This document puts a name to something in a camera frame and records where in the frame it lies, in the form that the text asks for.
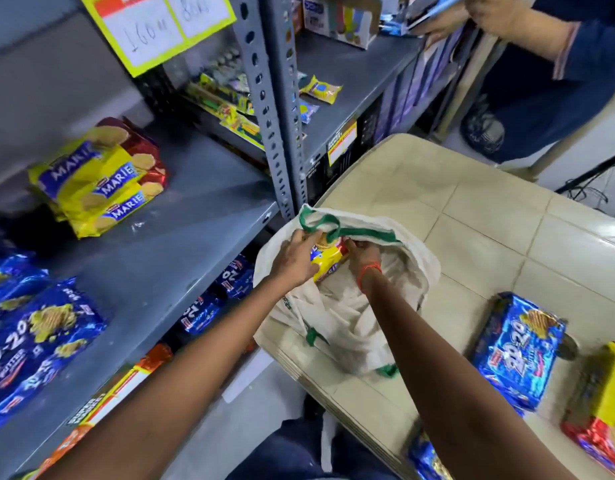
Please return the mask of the person's left hand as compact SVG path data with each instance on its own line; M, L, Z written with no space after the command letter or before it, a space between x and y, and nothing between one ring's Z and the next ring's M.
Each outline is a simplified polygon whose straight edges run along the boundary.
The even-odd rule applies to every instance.
M275 258L270 278L274 287L281 293L286 294L308 280L313 280L319 266L312 263L311 259L297 259L290 257L290 239L283 242L280 252Z

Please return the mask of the row of yellow green packets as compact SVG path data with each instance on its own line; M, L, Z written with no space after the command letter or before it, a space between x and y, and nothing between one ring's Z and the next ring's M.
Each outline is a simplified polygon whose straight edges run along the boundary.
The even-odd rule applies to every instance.
M263 138L249 95L221 85L205 73L189 81L184 97L219 120L223 128L264 150Z

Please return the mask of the small yellow snack packet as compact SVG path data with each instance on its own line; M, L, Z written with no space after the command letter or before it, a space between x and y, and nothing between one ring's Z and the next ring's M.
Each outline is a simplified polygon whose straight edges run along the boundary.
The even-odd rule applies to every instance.
M312 75L311 79L299 90L301 95L308 95L312 98L333 105L338 97L343 86L336 86L319 80L316 75Z

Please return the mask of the person's left forearm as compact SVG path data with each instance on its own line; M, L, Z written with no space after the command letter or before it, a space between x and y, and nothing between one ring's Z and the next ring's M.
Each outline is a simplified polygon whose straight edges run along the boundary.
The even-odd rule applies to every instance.
M306 281L267 276L159 367L38 480L159 480L274 305Z

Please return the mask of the yellow bordered price sign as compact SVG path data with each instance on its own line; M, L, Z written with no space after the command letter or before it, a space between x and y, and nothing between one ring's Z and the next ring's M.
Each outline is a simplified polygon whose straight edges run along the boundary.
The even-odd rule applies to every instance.
M81 0L132 77L144 74L236 16L229 0Z

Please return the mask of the person's right hand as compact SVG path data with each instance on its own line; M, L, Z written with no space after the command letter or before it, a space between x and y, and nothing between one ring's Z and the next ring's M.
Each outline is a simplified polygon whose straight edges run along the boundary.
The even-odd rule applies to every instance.
M344 245L348 250L348 267L353 277L359 281L368 271L382 273L382 263L379 247L367 241L355 241L345 237Z

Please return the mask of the person's blue jeans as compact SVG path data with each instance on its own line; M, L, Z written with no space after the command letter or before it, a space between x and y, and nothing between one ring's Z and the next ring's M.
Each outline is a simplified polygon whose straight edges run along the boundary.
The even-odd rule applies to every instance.
M325 409L309 394L299 418L284 420L225 480L400 480L345 428L331 443L331 472L321 466Z

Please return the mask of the black cartons with yellow label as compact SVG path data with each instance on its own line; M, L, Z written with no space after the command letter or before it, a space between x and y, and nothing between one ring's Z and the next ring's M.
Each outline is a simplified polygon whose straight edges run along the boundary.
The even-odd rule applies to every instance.
M313 206L373 146L380 114L379 96L357 120L348 121L327 144L306 174L306 201Z

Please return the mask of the yellow and red biscuit packet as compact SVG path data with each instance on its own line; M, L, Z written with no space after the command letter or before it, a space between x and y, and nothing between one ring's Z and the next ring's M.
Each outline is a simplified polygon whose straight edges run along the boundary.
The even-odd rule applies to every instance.
M313 281L321 282L334 273L347 255L348 249L343 238L338 237L333 241L328 241L327 237L322 237L311 250L311 261L319 266L313 276Z
M615 342L588 357L561 430L615 476Z

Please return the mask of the orange wrist thread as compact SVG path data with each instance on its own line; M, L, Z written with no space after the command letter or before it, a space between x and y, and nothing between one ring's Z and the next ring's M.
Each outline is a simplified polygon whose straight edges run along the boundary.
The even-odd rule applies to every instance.
M356 283L361 293L366 294L365 284L367 280L371 281L376 275L383 275L382 266L379 262L370 262L361 266L356 278Z

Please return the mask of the person's right forearm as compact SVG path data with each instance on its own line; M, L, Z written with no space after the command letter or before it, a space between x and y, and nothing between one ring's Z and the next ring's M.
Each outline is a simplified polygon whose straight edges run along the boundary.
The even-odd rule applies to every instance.
M454 480L577 480L384 275L365 287L423 428Z

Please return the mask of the round metal lid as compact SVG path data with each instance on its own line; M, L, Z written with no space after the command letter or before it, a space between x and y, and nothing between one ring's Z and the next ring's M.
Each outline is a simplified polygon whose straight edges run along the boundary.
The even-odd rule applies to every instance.
M564 333L557 347L556 356L566 362L573 362L579 355L580 350L576 339Z

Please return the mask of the row of purple boxes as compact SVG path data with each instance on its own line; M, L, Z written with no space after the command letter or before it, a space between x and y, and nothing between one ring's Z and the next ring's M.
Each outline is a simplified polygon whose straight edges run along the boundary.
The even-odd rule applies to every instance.
M458 45L464 26L425 49L383 92L373 144L406 133L458 72Z

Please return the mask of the beige plastic chair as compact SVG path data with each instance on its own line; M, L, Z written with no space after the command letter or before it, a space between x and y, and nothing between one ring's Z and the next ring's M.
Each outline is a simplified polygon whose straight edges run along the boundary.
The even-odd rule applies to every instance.
M442 110L442 117L435 131L431 133L431 140L442 147L461 153L471 158L475 154L466 144L458 140L458 125L466 115L467 110L475 101L479 93L483 79L492 68L499 56L503 53L505 44L494 36L484 34L478 36L474 49L470 49L467 61L463 63L460 76L456 76L452 84L456 88L448 93L450 96L446 108ZM568 137L549 145L536 155L523 160L497 164L500 170L509 172L528 182L535 183L541 173L562 158L576 144L589 136L603 122L615 115L615 94L606 106L587 122L582 128L576 130Z

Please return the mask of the grey slotted metal shelf rack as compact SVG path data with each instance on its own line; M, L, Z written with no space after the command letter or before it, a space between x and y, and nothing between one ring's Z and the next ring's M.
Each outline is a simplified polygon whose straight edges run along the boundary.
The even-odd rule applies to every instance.
M0 0L0 218L37 208L26 168L101 118L150 117L139 92L77 0ZM200 130L155 116L146 133L170 172L166 190L102 237L61 239L53 218L22 223L47 244L53 276L110 321L22 411L0 427L0 480L51 453L67 421L123 364L138 360L203 285L279 214L272 178Z

